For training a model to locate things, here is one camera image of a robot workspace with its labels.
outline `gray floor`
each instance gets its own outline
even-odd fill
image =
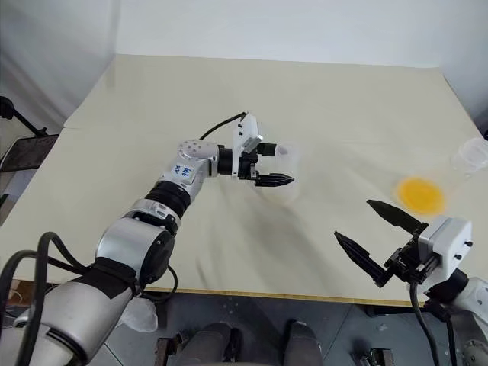
[[[138,333],[115,329],[91,366],[153,366],[158,337],[207,324],[228,322],[242,330],[242,361],[279,365],[281,335],[289,319],[303,320],[319,338],[324,365],[356,366],[353,354],[391,348],[396,366],[432,365],[429,347],[413,314],[370,318],[362,308],[343,303],[177,294],[159,308],[159,329]],[[441,364],[450,364],[445,325],[425,315],[439,347]]]

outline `cable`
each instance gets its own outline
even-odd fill
[[[173,284],[173,288],[171,292],[169,294],[162,295],[162,296],[151,295],[148,294],[147,292],[143,292],[143,294],[141,295],[143,299],[151,300],[153,303],[166,303],[169,301],[169,299],[172,298],[172,296],[176,293],[176,290],[178,289],[178,276],[176,275],[176,272],[171,265],[168,265],[168,271],[170,271],[171,274],[173,275],[173,280],[175,282]]]
[[[18,302],[19,302],[19,303],[22,303],[22,301],[24,300],[24,298],[22,297],[21,293],[20,293],[20,292],[18,292],[17,290],[12,290],[12,289],[10,289],[10,290],[8,291],[8,296],[9,296],[9,297],[10,297],[10,293],[11,293],[11,292],[12,292],[14,295],[17,295],[17,296],[19,297],[19,301],[18,301]]]
[[[452,321],[448,319],[445,323],[448,327],[449,355],[451,356],[451,366],[458,366],[458,358],[456,357],[456,340],[454,339],[454,328],[452,327]]]
[[[105,348],[106,348],[106,349],[107,349],[107,350],[108,350],[108,351],[109,351],[109,352],[112,354],[112,356],[114,356],[114,358],[115,358],[115,360],[118,362],[118,364],[119,364],[120,366],[124,366],[124,364],[122,363],[122,361],[121,361],[121,360],[119,360],[119,358],[118,358],[118,357],[117,357],[117,355],[114,353],[114,351],[112,351],[112,350],[111,350],[111,348],[110,348],[110,347],[108,347],[108,344],[107,344],[106,342],[104,343],[104,346],[105,346]]]
[[[58,259],[48,256],[48,248],[50,242],[56,246],[61,255],[71,264],[68,265]],[[0,314],[5,313],[5,307],[8,299],[8,292],[14,277],[15,270],[19,263],[24,258],[35,258],[36,264],[34,269],[34,291],[33,301],[29,309],[29,320],[24,330],[21,348],[16,365],[27,366],[31,361],[32,352],[37,338],[37,333],[40,327],[40,319],[43,311],[44,296],[47,285],[47,264],[50,263],[56,267],[72,271],[77,274],[84,274],[87,268],[79,263],[68,251],[63,241],[55,233],[44,233],[37,245],[37,251],[21,250],[13,254],[12,257],[5,263],[5,266],[0,274]]]
[[[422,330],[424,331],[425,336],[427,337],[427,340],[429,341],[430,352],[432,353],[432,360],[434,361],[434,365],[440,366],[439,358],[438,358],[438,354],[437,354],[437,344],[435,343],[434,336],[432,335],[432,332],[430,331],[430,329],[427,327],[427,324],[425,323],[425,320],[422,317],[422,314],[420,313],[419,300],[417,299],[417,283],[416,282],[410,283],[410,302],[412,303],[413,312],[415,313],[415,316],[416,316],[417,320],[419,321],[419,324],[422,327]]]
[[[205,137],[207,137],[208,135],[210,135],[212,132],[214,132],[217,128],[220,128],[222,127],[223,125],[225,124],[229,124],[230,122],[233,122],[239,118],[244,118],[245,116],[247,115],[246,112],[242,112],[242,113],[239,113],[239,114],[236,114],[234,117],[231,117],[229,118],[228,120],[225,120],[223,122],[220,122],[219,124],[216,124],[215,126],[213,126],[212,128],[210,128],[206,133],[204,133],[199,140],[203,140]]]
[[[47,232],[40,237],[39,244],[37,245],[36,265],[34,267],[33,300],[29,308],[29,319],[25,326],[24,336],[22,337],[22,343],[16,362],[17,366],[28,366],[31,362],[32,353],[34,352],[37,333],[39,332],[40,327],[40,319],[43,313],[44,297],[46,296],[47,264],[49,262],[48,251],[51,242],[59,250],[66,261],[76,268],[76,270],[85,271],[87,269],[71,255],[57,234]]]

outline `clear plastic cup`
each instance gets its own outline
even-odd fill
[[[292,144],[277,145],[274,157],[268,161],[269,172],[284,173],[295,180],[281,187],[257,187],[258,193],[274,204],[288,205],[300,194],[298,180],[299,149]]]
[[[464,143],[451,158],[452,167],[469,178],[488,166],[488,141],[474,138]]]

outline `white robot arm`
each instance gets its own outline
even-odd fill
[[[260,175],[255,168],[258,155],[273,156],[276,145],[262,143],[258,125],[251,114],[238,114],[220,125],[234,120],[232,149],[203,141],[208,133],[199,140],[187,140],[178,146],[176,158],[151,192],[136,201],[104,232],[92,265],[86,268],[70,255],[65,256],[77,265],[72,269],[82,276],[50,291],[45,301],[34,303],[28,312],[15,320],[14,328],[0,329],[2,365],[74,366],[89,363],[128,302],[165,273],[183,214],[194,202],[205,178],[231,175],[266,187],[285,185],[294,180],[279,173]],[[67,253],[59,237],[47,233],[40,240],[46,256],[51,240]],[[15,262],[25,256],[39,257],[40,247],[37,253],[19,252],[5,264],[0,276],[2,316]],[[59,261],[57,265],[69,267],[64,263],[60,265]],[[38,280],[45,283],[45,269],[40,276],[43,278]]]
[[[359,244],[335,232],[346,254],[378,287],[383,287],[394,275],[408,283],[414,309],[416,293],[425,293],[431,299],[427,307],[441,309],[450,317],[462,344],[465,364],[488,365],[488,283],[468,278],[458,269],[473,247],[471,222],[439,216],[428,225],[384,202],[369,200],[368,203],[382,218],[411,233],[413,238],[385,262],[386,270],[371,260]],[[416,315],[422,325],[419,310]],[[435,346],[431,339],[429,342],[438,364]]]

